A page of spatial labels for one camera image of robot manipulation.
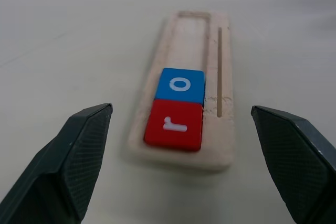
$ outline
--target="red tile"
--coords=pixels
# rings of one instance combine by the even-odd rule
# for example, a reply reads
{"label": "red tile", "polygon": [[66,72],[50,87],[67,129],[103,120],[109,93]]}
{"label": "red tile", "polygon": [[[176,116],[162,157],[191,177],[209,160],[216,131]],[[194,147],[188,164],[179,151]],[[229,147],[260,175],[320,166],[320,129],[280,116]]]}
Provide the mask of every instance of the red tile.
{"label": "red tile", "polygon": [[156,147],[196,152],[201,148],[202,105],[155,100],[144,141]]}

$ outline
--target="blue tile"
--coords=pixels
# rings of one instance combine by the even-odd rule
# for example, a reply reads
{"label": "blue tile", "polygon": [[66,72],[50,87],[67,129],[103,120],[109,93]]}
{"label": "blue tile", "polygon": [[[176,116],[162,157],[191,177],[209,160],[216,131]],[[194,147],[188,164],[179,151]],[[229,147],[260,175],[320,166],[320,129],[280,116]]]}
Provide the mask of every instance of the blue tile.
{"label": "blue tile", "polygon": [[203,104],[204,85],[202,71],[164,68],[155,98]]}

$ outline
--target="white table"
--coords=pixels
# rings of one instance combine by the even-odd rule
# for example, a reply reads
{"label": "white table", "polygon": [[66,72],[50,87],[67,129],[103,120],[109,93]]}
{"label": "white table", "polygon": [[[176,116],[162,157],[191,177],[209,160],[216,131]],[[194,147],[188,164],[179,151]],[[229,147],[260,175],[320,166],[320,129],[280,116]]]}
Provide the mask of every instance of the white table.
{"label": "white table", "polygon": [[[112,102],[83,223],[293,223],[267,171],[252,105],[309,119],[334,145],[334,0],[0,0],[0,199],[73,113]],[[229,13],[237,153],[195,176],[120,155],[159,38],[180,9]]]}

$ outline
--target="letter o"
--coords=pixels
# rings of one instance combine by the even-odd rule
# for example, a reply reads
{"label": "letter o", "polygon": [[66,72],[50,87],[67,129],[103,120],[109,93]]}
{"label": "letter o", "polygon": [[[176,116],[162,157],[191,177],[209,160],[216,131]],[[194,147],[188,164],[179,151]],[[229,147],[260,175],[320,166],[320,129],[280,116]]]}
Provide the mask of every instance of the letter o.
{"label": "letter o", "polygon": [[[185,86],[184,87],[177,87],[175,86],[175,82],[177,81],[182,81],[185,83]],[[173,79],[170,80],[169,82],[169,87],[174,90],[174,91],[178,91],[178,92],[183,92],[183,91],[187,91],[191,86],[191,83],[188,79],[186,78],[183,78],[183,77],[175,77]]]}

